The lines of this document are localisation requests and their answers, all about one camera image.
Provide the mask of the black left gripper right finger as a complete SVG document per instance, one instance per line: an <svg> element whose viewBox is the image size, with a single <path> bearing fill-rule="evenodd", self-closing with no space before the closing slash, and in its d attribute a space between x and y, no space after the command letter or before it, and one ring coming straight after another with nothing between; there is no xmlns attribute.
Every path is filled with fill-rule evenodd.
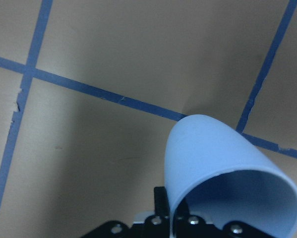
<svg viewBox="0 0 297 238"><path fill-rule="evenodd" d="M192 214L185 199L174 214L176 238L271 238L272 236L241 221L230 221L221 229L201 216Z"/></svg>

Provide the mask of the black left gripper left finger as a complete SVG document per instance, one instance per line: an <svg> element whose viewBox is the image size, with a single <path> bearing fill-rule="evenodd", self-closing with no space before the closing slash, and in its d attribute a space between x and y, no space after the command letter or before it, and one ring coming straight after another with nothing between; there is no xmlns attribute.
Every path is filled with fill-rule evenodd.
<svg viewBox="0 0 297 238"><path fill-rule="evenodd" d="M131 227L117 220L107 221L83 238L169 238L170 208L166 189L163 186L154 188L154 212L143 214Z"/></svg>

